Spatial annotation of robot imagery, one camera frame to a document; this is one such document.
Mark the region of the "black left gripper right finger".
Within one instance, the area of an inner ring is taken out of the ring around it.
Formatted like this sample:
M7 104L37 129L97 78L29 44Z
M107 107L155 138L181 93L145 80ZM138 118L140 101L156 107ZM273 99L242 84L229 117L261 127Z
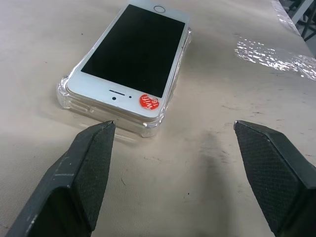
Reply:
M275 237L316 237L316 167L281 132L234 123L248 182Z

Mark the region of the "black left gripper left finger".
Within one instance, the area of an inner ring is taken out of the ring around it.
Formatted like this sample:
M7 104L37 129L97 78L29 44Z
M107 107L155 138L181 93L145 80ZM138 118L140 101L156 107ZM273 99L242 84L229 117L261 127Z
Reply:
M5 237L91 237L107 187L116 125L81 131L46 171Z

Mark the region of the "clear plastic phone case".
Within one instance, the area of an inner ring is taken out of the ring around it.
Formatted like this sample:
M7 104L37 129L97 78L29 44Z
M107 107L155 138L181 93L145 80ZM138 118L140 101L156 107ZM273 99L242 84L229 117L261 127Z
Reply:
M177 85L182 59L192 40L192 35L192 29L188 28L186 30L185 41L181 48L180 55L178 56L175 69L171 74L171 89L167 93L166 102L162 104L162 109L156 118L141 118L136 115L123 112L120 109L114 109L91 99L76 95L67 88L68 81L71 77L70 75L63 77L57 85L56 95L58 102L64 109L75 111L97 121L113 120L118 128L138 134L141 137L148 138L155 136L163 123L168 105L172 100L174 90Z

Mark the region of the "white smartphone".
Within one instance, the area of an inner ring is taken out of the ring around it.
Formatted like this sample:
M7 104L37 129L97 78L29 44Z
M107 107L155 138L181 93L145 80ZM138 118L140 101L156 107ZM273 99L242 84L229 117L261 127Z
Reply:
M128 0L71 72L72 93L142 119L162 112L189 28L187 14Z

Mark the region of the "clear plastic wrap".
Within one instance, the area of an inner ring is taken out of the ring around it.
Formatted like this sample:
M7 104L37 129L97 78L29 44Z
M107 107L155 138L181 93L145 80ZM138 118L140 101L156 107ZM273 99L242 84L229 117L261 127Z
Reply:
M316 59L272 48L259 41L238 37L234 49L238 58L260 64L280 72L296 73L302 78L316 81Z

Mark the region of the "dark metal frame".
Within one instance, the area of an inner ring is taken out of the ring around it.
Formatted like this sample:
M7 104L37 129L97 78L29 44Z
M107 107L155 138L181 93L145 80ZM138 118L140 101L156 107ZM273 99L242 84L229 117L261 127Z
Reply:
M289 11L294 11L291 20L304 25L301 37L306 42L316 36L316 0L292 0Z

